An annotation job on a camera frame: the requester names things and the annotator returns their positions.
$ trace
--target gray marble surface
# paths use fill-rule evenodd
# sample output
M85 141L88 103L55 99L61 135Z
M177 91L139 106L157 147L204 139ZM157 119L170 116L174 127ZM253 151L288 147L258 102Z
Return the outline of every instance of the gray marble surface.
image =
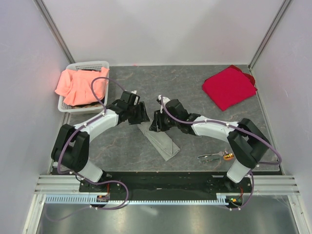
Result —
M110 77L119 81L127 90L137 90L145 102L148 116L153 118L160 109L156 102L159 94L179 99L189 113L199 113L224 121L251 119L268 137L268 131L257 96L253 96L226 111L221 111L202 91L205 79L222 71L227 65L206 66L127 66L111 67ZM238 66L248 72L246 65ZM108 103L119 99L122 90L110 82ZM72 115L71 124L81 123L94 114ZM167 162L160 156L136 125L127 122L105 131L90 143L90 159L106 171L227 171L233 160L216 160L203 163L198 155L230 150L228 143L206 136L183 134L178 128L168 130L167 135L181 148ZM276 161L268 151L263 161ZM255 170L276 171L277 166L261 165Z

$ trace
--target red cloth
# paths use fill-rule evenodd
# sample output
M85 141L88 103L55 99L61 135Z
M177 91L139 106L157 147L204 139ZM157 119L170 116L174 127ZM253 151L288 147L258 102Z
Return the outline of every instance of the red cloth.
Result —
M225 111L230 106L255 95L257 89L254 84L253 76L231 65L205 80L202 89L222 111Z

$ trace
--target scissors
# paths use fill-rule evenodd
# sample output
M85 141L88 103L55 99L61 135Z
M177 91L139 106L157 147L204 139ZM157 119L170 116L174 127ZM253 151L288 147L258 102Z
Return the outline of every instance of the scissors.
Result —
M206 154L206 155L200 155L197 158L207 158L206 162L211 162L214 160L219 160L219 159L224 159L225 161L232 160L235 157L234 154L229 153L228 151L220 151L219 153L216 154Z

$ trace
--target white plastic basket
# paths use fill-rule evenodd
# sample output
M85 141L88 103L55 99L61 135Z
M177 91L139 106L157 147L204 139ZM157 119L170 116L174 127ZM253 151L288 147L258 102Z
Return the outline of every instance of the white plastic basket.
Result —
M100 71L102 67L109 69L109 63L106 61L77 62L77 63L69 64L66 67L66 69L75 70L75 71L82 70L82 69L92 69L92 70ZM107 103L108 85L109 85L109 82L107 80L105 97L104 97L104 105L106 105ZM103 109L102 106L73 109L73 107L68 106L63 102L64 99L65 97L63 96L59 96L59 99L58 99L58 110L61 112L69 112L73 115L77 115L77 114L99 113Z

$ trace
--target gray towel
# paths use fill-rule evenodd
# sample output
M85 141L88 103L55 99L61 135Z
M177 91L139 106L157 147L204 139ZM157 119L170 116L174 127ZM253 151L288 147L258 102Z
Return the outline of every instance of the gray towel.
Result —
M137 126L148 138L151 144L157 149L164 160L168 161L180 151L180 148L164 132L156 133L149 131L151 124L152 122L143 122Z

